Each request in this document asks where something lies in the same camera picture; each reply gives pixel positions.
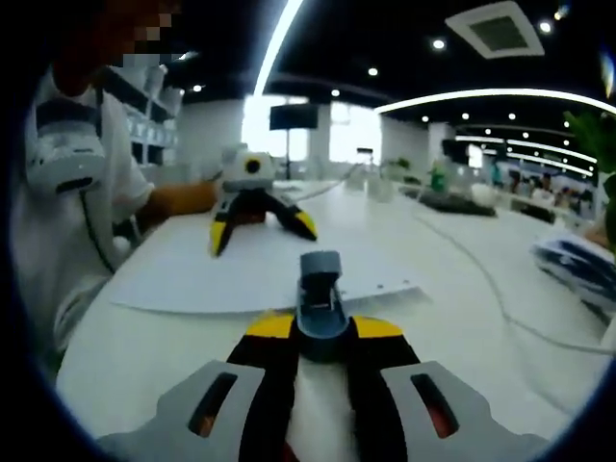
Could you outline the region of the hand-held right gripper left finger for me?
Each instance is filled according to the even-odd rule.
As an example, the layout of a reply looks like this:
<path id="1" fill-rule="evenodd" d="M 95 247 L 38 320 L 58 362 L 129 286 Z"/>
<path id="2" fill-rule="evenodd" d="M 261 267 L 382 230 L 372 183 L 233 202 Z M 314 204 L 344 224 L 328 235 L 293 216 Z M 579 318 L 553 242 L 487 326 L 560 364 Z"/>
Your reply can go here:
<path id="1" fill-rule="evenodd" d="M 298 346 L 291 315 L 252 323 L 224 361 L 211 361 L 158 401 L 134 434 L 137 461 L 293 461 L 287 431 Z"/>

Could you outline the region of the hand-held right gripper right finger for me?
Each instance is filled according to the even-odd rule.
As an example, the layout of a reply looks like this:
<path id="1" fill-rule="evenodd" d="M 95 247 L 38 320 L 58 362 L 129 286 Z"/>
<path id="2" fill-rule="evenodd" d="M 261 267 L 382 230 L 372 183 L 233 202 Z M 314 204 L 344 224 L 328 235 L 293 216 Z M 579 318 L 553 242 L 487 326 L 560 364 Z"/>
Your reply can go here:
<path id="1" fill-rule="evenodd" d="M 394 324 L 350 320 L 348 396 L 362 461 L 522 461 L 525 438 L 437 362 L 422 362 Z"/>

